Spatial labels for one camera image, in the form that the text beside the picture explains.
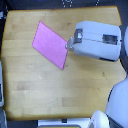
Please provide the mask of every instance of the pink cloth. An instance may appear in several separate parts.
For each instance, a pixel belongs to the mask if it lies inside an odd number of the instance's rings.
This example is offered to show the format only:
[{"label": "pink cloth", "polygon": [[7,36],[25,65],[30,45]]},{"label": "pink cloth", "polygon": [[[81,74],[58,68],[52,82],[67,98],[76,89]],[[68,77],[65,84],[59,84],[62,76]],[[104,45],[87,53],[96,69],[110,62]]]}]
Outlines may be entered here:
[{"label": "pink cloth", "polygon": [[32,46],[60,69],[64,68],[67,56],[66,43],[44,23],[39,22]]}]

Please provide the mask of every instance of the wooden tabletop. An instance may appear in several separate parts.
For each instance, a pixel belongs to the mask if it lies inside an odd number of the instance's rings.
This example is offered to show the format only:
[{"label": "wooden tabletop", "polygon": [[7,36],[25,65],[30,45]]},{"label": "wooden tabletop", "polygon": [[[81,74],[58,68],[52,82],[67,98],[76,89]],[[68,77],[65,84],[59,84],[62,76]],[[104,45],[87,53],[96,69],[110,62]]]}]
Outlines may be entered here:
[{"label": "wooden tabletop", "polygon": [[104,111],[111,88],[125,78],[120,62],[68,52],[64,70],[60,70],[32,47],[40,20],[65,40],[80,21],[121,24],[113,6],[10,11],[1,56],[7,119],[91,117],[95,110]]}]

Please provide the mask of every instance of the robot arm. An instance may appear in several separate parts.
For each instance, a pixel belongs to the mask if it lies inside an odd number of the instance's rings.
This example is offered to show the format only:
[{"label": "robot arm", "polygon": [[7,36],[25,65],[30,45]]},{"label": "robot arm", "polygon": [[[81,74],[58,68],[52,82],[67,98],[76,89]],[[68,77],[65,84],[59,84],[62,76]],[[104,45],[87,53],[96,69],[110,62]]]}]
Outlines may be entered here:
[{"label": "robot arm", "polygon": [[121,50],[121,31],[118,26],[83,21],[76,25],[74,36],[66,48],[78,55],[117,61]]}]

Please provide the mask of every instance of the wooden table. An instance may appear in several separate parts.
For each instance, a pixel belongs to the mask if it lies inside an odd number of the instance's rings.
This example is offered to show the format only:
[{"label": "wooden table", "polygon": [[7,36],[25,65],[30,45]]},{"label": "wooden table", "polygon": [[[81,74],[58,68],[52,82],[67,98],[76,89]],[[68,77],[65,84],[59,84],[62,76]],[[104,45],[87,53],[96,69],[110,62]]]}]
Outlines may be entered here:
[{"label": "wooden table", "polygon": [[83,20],[121,24],[113,6],[10,11],[1,56],[7,119],[91,117],[95,110],[104,111],[111,88],[125,78],[120,62],[68,52],[60,70],[32,47],[40,20],[66,40]]}]

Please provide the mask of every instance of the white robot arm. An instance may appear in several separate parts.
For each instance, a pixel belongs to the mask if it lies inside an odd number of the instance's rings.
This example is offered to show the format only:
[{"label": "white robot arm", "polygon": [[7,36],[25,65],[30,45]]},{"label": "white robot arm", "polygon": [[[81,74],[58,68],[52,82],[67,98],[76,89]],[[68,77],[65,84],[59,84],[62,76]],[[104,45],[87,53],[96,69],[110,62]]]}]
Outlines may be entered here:
[{"label": "white robot arm", "polygon": [[[122,66],[128,73],[128,27],[126,26],[118,27],[92,21],[80,22],[76,25],[74,36],[69,39],[65,47],[78,55],[105,61],[115,62],[120,58]],[[128,128],[128,76],[124,81],[113,86],[105,115],[100,111],[93,114],[88,128],[101,127]]]}]

